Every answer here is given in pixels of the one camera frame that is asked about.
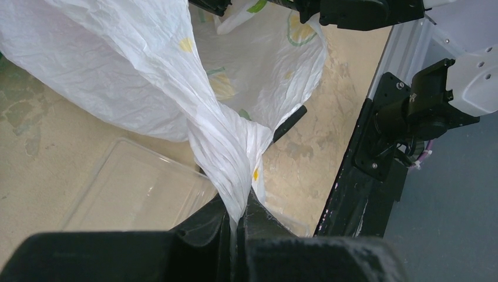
floor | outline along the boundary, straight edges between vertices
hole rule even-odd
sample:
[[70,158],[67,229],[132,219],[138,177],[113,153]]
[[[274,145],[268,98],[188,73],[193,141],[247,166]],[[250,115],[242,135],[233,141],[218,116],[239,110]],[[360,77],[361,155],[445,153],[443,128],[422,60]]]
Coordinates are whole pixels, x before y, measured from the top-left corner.
[[[308,113],[264,155],[267,191],[312,233],[382,55],[389,28],[324,27],[329,57]],[[0,59],[0,266],[27,236],[57,230],[109,145],[127,137],[194,168],[188,143],[140,136],[91,116]]]

gray floor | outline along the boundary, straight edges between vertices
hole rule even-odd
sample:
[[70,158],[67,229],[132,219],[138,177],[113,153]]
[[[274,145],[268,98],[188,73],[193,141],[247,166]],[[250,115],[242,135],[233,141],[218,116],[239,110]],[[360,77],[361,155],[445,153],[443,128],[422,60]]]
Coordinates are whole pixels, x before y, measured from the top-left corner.
[[497,281],[498,112],[435,140],[386,229],[412,281]]

white plastic bag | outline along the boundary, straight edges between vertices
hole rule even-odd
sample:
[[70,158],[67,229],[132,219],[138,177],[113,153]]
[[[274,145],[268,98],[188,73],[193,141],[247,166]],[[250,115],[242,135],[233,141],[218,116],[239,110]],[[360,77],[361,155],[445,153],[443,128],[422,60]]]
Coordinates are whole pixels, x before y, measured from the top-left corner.
[[0,51],[106,122],[188,139],[237,221],[251,184],[264,201],[261,155],[326,57],[316,16],[250,4],[222,22],[187,0],[3,0]]

plastic container lid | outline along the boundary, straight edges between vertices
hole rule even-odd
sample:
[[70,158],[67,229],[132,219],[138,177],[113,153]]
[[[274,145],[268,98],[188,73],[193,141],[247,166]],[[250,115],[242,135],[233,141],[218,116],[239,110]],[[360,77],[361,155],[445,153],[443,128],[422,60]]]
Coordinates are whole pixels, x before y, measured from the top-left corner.
[[216,195],[204,175],[124,138],[96,166],[63,230],[169,230]]

purple cable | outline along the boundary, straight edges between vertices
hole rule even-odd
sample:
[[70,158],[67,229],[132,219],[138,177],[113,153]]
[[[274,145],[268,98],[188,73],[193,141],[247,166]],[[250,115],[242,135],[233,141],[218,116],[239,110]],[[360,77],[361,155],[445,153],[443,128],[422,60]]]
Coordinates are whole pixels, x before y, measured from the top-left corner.
[[[425,150],[417,158],[417,160],[419,161],[419,163],[422,163],[423,160],[425,160],[427,158],[427,156],[429,155],[428,151],[430,151],[432,149],[432,142],[433,142],[433,140],[429,140],[427,142],[427,146],[425,146]],[[413,169],[416,166],[417,165],[415,165],[414,163],[412,163],[412,165],[410,166],[410,169]]]

